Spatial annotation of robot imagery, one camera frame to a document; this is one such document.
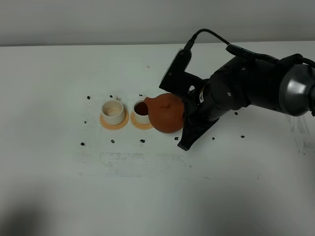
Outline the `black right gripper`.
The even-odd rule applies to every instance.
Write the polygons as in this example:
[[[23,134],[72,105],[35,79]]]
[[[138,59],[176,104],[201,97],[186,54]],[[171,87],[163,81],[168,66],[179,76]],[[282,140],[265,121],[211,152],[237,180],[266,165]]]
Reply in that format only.
[[[230,110],[261,104],[260,74],[261,61],[234,57],[218,69],[209,79],[183,72],[189,92],[185,89],[184,125],[178,147],[189,150],[221,116]]]

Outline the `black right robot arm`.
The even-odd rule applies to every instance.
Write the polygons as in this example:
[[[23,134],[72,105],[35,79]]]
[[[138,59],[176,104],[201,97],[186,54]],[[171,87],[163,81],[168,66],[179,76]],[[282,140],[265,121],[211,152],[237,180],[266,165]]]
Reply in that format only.
[[[185,102],[178,146],[189,150],[221,116],[249,105],[298,117],[315,111],[315,64],[294,54],[270,63],[234,57]]]

